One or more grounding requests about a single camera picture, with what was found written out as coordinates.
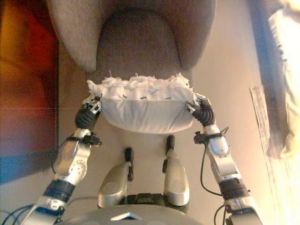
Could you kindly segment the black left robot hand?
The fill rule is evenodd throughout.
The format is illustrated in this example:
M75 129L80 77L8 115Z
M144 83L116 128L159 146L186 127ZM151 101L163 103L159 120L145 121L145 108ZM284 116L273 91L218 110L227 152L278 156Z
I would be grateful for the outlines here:
M93 131L98 117L100 116L100 112L100 97L96 97L94 95L88 96L82 102L82 107L79 109L75 116L76 127Z

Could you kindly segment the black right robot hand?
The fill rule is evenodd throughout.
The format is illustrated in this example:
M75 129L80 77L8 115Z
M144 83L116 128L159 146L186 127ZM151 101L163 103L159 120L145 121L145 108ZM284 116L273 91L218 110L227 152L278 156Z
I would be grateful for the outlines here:
M195 94L195 103L187 103L187 110L203 127L215 125L216 118L209 99L201 94Z

